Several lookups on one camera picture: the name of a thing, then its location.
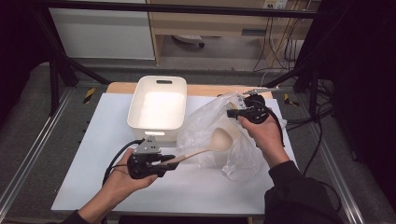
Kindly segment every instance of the white plastic bag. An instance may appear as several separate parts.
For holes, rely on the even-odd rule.
[[[189,153],[207,147],[213,131],[220,127],[231,135],[233,146],[224,152],[205,152],[191,159],[199,167],[221,169],[231,180],[244,181],[255,176],[264,165],[262,153],[238,121],[227,117],[230,102],[238,104],[243,98],[236,92],[229,92],[189,115],[179,129],[177,150]]]

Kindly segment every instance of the white ladle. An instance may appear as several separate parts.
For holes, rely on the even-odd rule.
[[[193,151],[191,153],[187,153],[182,156],[178,156],[172,160],[169,161],[164,161],[159,163],[158,165],[166,165],[168,163],[172,162],[181,162],[184,161],[190,157],[193,157],[195,155],[198,155],[203,152],[207,151],[227,151],[230,149],[230,147],[233,145],[233,139],[231,136],[222,128],[217,128],[215,131],[212,133],[212,136],[210,138],[210,143],[206,148],[199,149],[196,151]]]

